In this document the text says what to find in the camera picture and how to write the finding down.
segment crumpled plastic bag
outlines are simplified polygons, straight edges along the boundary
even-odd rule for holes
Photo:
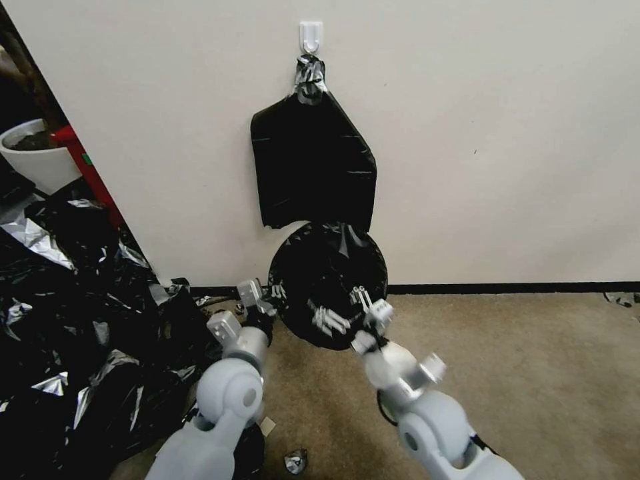
[[[215,342],[184,282],[157,301],[131,233],[100,204],[49,199],[23,218],[41,248],[22,224],[0,229],[4,477],[106,477],[180,426]],[[63,256],[72,268],[52,261]]]
[[[363,286],[372,302],[387,297],[387,266],[380,249],[363,231],[344,223],[308,223],[293,232],[276,252],[269,268],[269,286],[280,285],[287,300],[280,317],[298,337],[334,350],[349,348],[359,303],[351,302],[354,287]],[[349,320],[352,327],[333,337],[313,324],[315,308],[325,307]]]
[[[292,94],[251,120],[262,221],[342,221],[368,231],[375,159],[324,79],[324,62],[302,55]]]

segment wall hook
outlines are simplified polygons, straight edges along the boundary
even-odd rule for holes
[[[303,52],[315,54],[320,50],[322,43],[322,22],[302,21],[300,22],[300,48]]]

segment carpet floor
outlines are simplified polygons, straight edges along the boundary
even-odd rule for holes
[[[440,390],[527,480],[640,478],[640,312],[600,294],[390,296],[388,337],[447,363]],[[309,452],[300,478],[428,478],[380,416],[361,360],[318,349],[278,323],[265,370],[261,478],[294,478],[283,456]],[[145,476],[155,449],[112,480]]]

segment metal bracket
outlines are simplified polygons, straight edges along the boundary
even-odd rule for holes
[[[207,328],[220,345],[225,348],[238,340],[242,326],[230,311],[225,310],[210,316],[207,321]]]

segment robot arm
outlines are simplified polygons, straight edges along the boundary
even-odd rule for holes
[[[354,292],[365,319],[351,346],[378,391],[381,411],[388,412],[385,416],[396,426],[402,444],[430,478],[523,480],[478,438],[454,398],[430,388],[442,380],[444,362],[434,353],[418,362],[408,350],[386,340],[383,334],[393,316],[392,306],[382,299],[372,303],[361,287]]]
[[[275,309],[262,300],[257,280],[238,285],[247,321],[231,312],[214,314],[207,327],[223,347],[198,382],[198,416],[160,448],[148,480],[231,480],[233,451],[244,428],[262,411],[262,368],[271,342]]]

